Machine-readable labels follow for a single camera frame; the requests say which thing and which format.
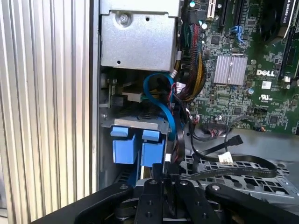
silver heatsink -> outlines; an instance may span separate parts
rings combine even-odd
[[[243,85],[247,59],[246,56],[218,56],[214,83]]]

blue plastic latch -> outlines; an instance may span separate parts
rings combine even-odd
[[[142,139],[148,141],[159,141],[160,132],[143,130]]]
[[[165,140],[162,143],[142,144],[141,166],[153,167],[154,163],[162,163]]]
[[[134,164],[137,154],[138,147],[135,135],[131,140],[113,140],[114,163]]]
[[[113,137],[127,137],[128,132],[129,132],[129,128],[127,127],[114,126],[112,127],[112,131],[110,135]]]

white label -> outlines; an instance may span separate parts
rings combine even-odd
[[[165,155],[165,162],[170,162],[171,161],[171,154],[170,153],[166,153]]]
[[[186,84],[177,82],[177,87],[176,87],[177,93],[180,93],[182,91],[182,89],[185,87],[186,87]]]
[[[269,81],[263,81],[262,83],[262,90],[270,90],[271,89],[272,82]]]
[[[275,77],[274,71],[268,71],[268,70],[256,70],[257,76],[270,76]]]
[[[223,165],[232,165],[234,163],[232,155],[230,152],[226,152],[218,156],[219,162]]]

black plastic part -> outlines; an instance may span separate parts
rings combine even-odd
[[[163,184],[161,181],[147,180],[139,198],[135,224],[163,223]]]
[[[163,179],[163,164],[161,163],[154,163],[153,164],[153,178],[155,180],[162,180]]]
[[[213,183],[208,185],[206,187],[206,197],[235,212],[245,220],[245,223],[299,223],[298,216],[223,184]]]
[[[101,191],[46,215],[33,224],[99,223],[113,213],[116,205],[132,196],[133,188],[115,183]]]
[[[203,191],[197,191],[189,181],[178,181],[175,183],[175,188],[179,200],[183,202],[193,223],[221,223],[212,206],[206,200]]]
[[[245,0],[237,0],[235,3],[233,26],[240,26],[240,24],[241,24],[241,18],[242,18],[242,13],[243,13],[243,9],[244,9],[244,2],[245,2]]]
[[[243,141],[242,141],[242,138],[240,137],[240,135],[236,135],[228,140],[228,144],[230,146],[238,146],[240,144],[243,144]]]
[[[229,0],[223,0],[222,13],[221,13],[220,21],[219,21],[219,27],[221,27],[221,28],[225,27],[225,25],[226,25],[229,2],[230,2]]]
[[[114,210],[116,217],[129,217],[136,214],[139,198],[131,198],[120,203]]]

pcie slot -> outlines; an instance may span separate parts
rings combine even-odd
[[[224,0],[222,5],[221,19],[219,22],[220,27],[224,27],[226,25],[226,20],[228,15],[228,5],[229,5],[229,0]]]
[[[216,0],[209,0],[206,20],[213,20],[215,16]]]
[[[242,13],[244,9],[245,0],[237,0],[235,3],[234,26],[241,25]]]

